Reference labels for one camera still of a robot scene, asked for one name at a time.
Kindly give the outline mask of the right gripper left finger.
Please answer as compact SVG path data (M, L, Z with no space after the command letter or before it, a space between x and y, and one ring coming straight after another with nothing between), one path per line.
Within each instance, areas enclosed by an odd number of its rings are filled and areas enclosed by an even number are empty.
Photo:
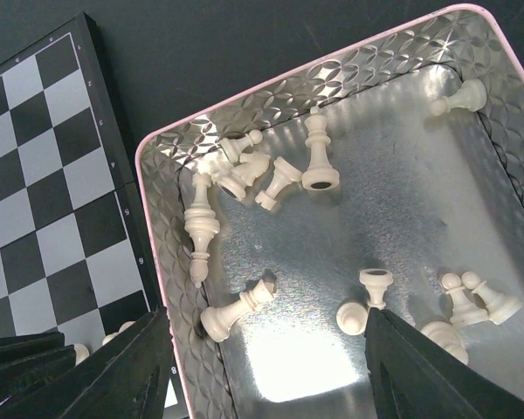
M165 308L77 362L61 332L0 338L0 418L160 418L173 346Z

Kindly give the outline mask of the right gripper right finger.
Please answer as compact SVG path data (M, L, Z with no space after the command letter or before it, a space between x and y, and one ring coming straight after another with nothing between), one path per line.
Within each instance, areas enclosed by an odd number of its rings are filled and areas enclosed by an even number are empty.
M379 418L524 418L524 401L393 312L372 308L364 336Z

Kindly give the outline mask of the white pawn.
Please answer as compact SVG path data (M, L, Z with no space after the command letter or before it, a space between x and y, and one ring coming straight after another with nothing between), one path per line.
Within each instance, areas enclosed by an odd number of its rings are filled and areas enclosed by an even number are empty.
M90 352L87 346L75 343L73 345L73 349L75 352L75 365L78 366L81 362L85 361L89 356Z
M127 321L127 322L123 323L117 332L114 332L114 333L110 333L110 334L108 334L108 335L103 339L103 341L101 342L101 345L102 345L102 346L105 346L108 342L110 342L111 340L113 340L113 339L114 339L116 336L118 336L120 333L122 333L122 332L124 332L125 330L127 330L128 328L130 328L133 324L134 324L134 321Z
M237 139L223 138L219 144L225 156L231 164L237 163L242 152L246 148L253 147L263 140L262 133L254 129Z

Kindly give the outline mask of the white rook piece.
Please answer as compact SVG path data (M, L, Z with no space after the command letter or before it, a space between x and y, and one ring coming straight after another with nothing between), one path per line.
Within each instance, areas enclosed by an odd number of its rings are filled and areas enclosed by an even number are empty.
M276 205L276 197L279 192L290 184L300 182L302 177L302 172L281 156L275 159L273 165L272 181L255 197L255 202L268 211L271 211Z

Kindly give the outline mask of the black white chess board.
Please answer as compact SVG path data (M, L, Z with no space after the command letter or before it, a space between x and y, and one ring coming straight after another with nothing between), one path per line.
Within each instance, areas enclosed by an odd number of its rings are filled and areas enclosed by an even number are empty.
M0 337L95 350L161 304L127 137L88 15L0 65Z

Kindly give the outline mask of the white queen piece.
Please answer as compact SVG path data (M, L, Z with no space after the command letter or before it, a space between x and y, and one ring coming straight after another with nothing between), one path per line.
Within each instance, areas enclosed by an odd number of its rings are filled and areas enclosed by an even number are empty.
M251 290L242 291L237 301L222 307L208 306L200 315L202 326L216 343L223 342L238 319L260 311L265 304L275 300L276 293L277 286L273 282L261 279Z

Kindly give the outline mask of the pink tin box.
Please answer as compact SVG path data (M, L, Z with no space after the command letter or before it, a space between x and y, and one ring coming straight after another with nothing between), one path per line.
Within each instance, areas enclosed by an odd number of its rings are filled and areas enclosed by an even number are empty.
M268 211L217 187L221 230L193 286L184 229L195 173L224 170L219 142L255 128L260 152L307 168L305 119L328 119L340 184L287 186ZM192 418L372 418L361 336L341 303L359 272L392 272L389 310L413 326L449 317L440 284L477 272L524 304L524 70L494 16L454 4L279 75L145 137L135 156L155 268ZM261 279L275 300L216 343L200 315ZM524 400L524 306L462 331L471 368Z

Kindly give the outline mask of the white king piece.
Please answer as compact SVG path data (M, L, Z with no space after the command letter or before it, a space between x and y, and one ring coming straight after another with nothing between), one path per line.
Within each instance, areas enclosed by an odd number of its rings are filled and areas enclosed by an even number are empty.
M310 149L310 162L302 174L301 183L307 190L328 190L340 184L340 174L328 160L327 146L331 139L326 132L327 124L328 118L313 106L305 120L308 130L305 145Z

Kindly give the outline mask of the white knight piece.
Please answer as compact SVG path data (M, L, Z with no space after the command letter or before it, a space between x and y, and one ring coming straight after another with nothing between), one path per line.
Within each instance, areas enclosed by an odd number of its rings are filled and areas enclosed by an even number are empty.
M263 153L242 153L239 164L219 175L215 184L233 199L241 202L246 197L246 189L268 169L271 156Z

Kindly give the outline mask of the white pawn in tin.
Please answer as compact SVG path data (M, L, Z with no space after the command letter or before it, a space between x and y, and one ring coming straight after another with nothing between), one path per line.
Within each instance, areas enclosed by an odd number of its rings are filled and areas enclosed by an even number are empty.
M254 129L237 139L223 138L219 144L225 156L231 164L237 163L242 152L246 148L253 147L263 140L262 133Z

